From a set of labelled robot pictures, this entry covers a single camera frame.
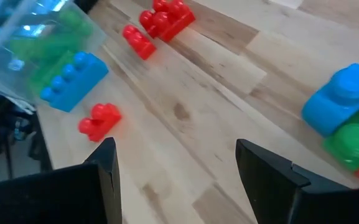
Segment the clear plastic bin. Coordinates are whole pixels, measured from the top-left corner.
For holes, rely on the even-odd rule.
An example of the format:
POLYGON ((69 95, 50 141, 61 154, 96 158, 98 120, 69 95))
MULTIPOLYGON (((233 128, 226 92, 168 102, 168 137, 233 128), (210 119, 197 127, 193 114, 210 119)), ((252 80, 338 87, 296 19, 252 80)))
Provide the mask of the clear plastic bin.
POLYGON ((98 0, 0 0, 0 95, 33 103, 29 78, 49 60, 23 61, 11 51, 9 41, 16 37, 38 37, 46 34, 65 9, 79 12, 91 23, 93 33, 84 47, 74 52, 95 52, 106 35, 88 13, 98 0))

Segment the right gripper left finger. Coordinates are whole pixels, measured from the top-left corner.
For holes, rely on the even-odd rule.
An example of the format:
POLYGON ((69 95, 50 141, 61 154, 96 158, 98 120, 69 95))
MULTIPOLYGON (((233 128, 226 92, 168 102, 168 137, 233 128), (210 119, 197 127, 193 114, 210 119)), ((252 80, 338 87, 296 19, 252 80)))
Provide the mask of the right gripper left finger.
POLYGON ((0 182, 0 224, 123 224, 114 138, 82 164, 0 182))

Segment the green toy building block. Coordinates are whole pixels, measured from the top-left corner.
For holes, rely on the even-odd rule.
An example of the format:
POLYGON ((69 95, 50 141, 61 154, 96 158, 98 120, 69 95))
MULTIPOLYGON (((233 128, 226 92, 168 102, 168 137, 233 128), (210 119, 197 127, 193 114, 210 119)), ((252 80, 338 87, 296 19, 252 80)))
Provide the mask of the green toy building block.
POLYGON ((29 78, 29 85, 33 94, 38 95, 54 76, 60 74, 66 64, 72 63, 74 55, 72 51, 66 51, 59 58, 54 58, 41 64, 29 78))
POLYGON ((359 111, 323 141, 324 149, 351 171, 359 169, 359 111))
POLYGON ((73 9, 65 9, 58 13, 48 33, 38 37, 16 37, 9 41, 9 47, 23 61, 50 60, 67 51, 81 50, 92 33, 88 20, 73 9))

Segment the blue toy building block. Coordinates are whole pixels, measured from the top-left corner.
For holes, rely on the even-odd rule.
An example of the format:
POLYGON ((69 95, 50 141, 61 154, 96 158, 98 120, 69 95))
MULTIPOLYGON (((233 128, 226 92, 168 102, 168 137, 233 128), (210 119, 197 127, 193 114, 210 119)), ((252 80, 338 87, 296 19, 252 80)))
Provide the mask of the blue toy building block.
POLYGON ((322 136, 329 136, 359 111, 359 64, 333 74, 301 110, 303 120, 322 136))

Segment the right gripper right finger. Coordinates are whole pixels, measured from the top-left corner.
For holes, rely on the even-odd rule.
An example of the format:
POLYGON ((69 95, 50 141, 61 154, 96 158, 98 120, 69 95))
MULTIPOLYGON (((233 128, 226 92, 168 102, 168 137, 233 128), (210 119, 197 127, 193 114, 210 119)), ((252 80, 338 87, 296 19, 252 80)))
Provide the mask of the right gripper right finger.
POLYGON ((258 224, 359 224, 359 189, 237 139, 236 163, 258 224))

